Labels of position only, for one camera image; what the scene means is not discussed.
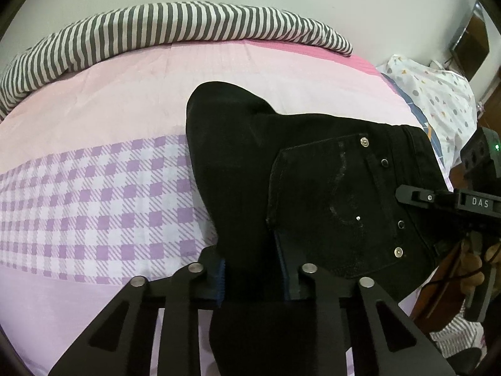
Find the person's right hand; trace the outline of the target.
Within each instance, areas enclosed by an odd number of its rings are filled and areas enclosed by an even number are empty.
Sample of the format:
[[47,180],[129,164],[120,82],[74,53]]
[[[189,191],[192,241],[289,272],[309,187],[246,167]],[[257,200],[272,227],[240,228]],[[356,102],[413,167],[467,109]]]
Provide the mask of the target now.
[[469,275],[466,279],[460,280],[460,289],[464,295],[470,295],[475,291],[477,286],[480,286],[484,282],[485,276],[482,273],[474,275],[470,275],[470,273],[480,270],[482,263],[488,261],[497,270],[492,297],[495,298],[500,293],[500,253],[497,253],[497,251],[500,251],[500,243],[494,244],[488,249],[485,256],[480,258],[478,255],[470,252],[470,246],[466,241],[462,242],[458,275]]

